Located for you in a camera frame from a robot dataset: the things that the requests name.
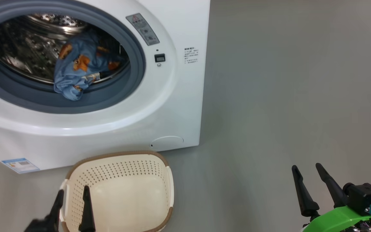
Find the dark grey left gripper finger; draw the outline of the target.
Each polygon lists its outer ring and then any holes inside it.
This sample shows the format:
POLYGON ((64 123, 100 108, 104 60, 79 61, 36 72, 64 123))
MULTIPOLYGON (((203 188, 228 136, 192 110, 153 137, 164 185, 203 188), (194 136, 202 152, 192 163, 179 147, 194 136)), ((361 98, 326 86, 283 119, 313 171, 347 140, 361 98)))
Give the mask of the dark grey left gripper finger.
POLYGON ((81 224, 78 228, 79 232, 96 232, 89 186, 84 186, 82 199, 84 201, 84 207, 81 217, 81 224))
POLYGON ((58 191, 50 213, 45 217, 46 226, 59 226, 60 210, 63 206, 64 190, 58 191))

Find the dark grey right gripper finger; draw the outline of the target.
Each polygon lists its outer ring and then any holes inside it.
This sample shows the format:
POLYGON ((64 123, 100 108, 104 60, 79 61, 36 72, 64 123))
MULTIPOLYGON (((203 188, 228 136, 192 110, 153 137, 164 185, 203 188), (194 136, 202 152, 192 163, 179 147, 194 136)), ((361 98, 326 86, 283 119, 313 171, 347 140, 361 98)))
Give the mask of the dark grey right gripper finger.
POLYGON ((331 175, 329 175, 329 173, 326 171, 322 164, 316 163, 315 166, 321 180, 326 184, 328 188, 328 191, 334 202, 334 208, 345 207, 347 205, 348 196, 345 194, 342 188, 340 188, 340 186, 334 180, 334 178, 332 178, 331 175))
POLYGON ((319 217, 320 214, 318 213, 318 203, 313 201, 306 186, 304 185, 303 176, 300 173, 300 170, 296 165, 293 165, 291 170, 301 215, 304 217, 319 217))

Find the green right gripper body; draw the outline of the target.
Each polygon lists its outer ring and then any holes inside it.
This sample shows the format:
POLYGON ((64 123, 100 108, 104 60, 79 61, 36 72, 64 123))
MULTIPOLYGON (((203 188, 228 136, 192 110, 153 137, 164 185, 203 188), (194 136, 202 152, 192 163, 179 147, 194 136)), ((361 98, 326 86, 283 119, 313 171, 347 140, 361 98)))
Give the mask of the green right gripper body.
POLYGON ((301 232, 341 232, 360 221, 369 220, 370 214, 361 216, 349 207, 338 207, 315 218, 301 232))

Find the blue patterned garment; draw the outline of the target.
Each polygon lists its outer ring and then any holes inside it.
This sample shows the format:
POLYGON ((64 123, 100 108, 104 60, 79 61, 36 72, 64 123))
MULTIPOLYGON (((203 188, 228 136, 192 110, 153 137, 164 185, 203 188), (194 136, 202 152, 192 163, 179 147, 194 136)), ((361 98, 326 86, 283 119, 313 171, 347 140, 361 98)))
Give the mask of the blue patterned garment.
POLYGON ((78 101, 101 73, 111 74, 125 59, 105 44, 95 30, 69 38, 61 47, 53 73, 53 90, 68 100, 78 101))

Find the white front-load washing machine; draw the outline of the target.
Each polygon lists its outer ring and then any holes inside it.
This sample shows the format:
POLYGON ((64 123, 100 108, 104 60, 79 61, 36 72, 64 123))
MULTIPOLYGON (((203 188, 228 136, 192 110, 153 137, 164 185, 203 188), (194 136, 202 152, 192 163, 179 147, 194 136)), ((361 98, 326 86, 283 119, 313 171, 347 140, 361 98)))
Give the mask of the white front-load washing machine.
POLYGON ((0 109, 0 162, 26 158, 40 170, 125 150, 149 150, 154 139, 178 136, 183 147, 200 142, 210 0, 77 0, 127 26, 146 57, 138 88, 111 107, 80 114, 51 114, 13 104, 0 109), (126 19, 140 13, 159 38, 148 46, 126 19), (184 64, 184 49, 199 49, 184 64), (155 54, 166 61, 156 63, 155 54))

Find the steel perforated washer drum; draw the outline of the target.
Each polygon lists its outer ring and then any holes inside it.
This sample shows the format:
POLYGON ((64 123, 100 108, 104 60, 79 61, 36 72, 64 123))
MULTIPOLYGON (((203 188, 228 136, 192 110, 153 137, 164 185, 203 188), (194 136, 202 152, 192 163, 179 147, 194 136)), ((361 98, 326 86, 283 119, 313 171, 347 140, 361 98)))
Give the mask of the steel perforated washer drum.
POLYGON ((93 30, 99 44, 116 55, 120 65, 100 72, 95 83, 115 78, 129 65, 124 47, 104 30, 68 15, 37 13, 21 15, 0 24, 0 63, 32 81, 53 85, 53 73, 62 46, 85 31, 93 30))

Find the cream perforated laundry basket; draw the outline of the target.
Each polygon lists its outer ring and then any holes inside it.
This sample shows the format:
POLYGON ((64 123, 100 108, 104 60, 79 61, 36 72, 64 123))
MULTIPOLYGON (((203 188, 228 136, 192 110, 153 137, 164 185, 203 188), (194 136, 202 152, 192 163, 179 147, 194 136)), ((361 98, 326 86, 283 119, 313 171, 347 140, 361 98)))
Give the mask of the cream perforated laundry basket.
POLYGON ((173 213, 171 168, 153 151, 119 152, 77 162, 60 187, 66 197, 59 213, 63 232, 79 232, 85 186, 90 189, 96 232, 161 232, 173 213))

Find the blue energy label sticker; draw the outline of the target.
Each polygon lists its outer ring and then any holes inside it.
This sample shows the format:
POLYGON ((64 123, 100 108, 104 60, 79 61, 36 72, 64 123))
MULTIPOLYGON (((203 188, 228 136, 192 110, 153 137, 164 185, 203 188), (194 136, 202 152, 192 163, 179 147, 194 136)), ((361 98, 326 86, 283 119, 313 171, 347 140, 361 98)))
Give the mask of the blue energy label sticker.
POLYGON ((19 174, 40 171, 36 165, 32 164, 26 158, 2 160, 1 162, 19 174))

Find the round white filter cover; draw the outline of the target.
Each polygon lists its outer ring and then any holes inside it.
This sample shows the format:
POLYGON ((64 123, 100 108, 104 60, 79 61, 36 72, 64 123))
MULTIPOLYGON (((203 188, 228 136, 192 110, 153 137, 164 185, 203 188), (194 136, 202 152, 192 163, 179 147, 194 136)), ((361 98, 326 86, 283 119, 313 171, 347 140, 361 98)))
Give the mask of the round white filter cover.
POLYGON ((154 151, 169 151, 181 148, 184 139, 178 136, 164 136, 154 139, 150 142, 149 147, 154 151))

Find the small printed text label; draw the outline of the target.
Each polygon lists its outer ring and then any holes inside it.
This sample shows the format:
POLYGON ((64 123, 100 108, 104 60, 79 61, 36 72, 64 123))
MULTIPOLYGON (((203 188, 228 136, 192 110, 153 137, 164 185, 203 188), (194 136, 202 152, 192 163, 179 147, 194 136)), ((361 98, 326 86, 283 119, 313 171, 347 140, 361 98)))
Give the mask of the small printed text label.
POLYGON ((184 64, 198 62, 199 49, 195 47, 188 47, 184 49, 184 64))

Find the grey warning sticker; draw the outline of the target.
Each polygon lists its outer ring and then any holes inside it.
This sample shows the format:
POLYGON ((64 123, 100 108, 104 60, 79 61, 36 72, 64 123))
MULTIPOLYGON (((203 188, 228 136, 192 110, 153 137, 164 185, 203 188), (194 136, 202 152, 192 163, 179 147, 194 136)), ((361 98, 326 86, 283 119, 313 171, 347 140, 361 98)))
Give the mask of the grey warning sticker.
POLYGON ((160 43, 156 33, 140 13, 128 15, 126 19, 138 31, 148 46, 160 43))

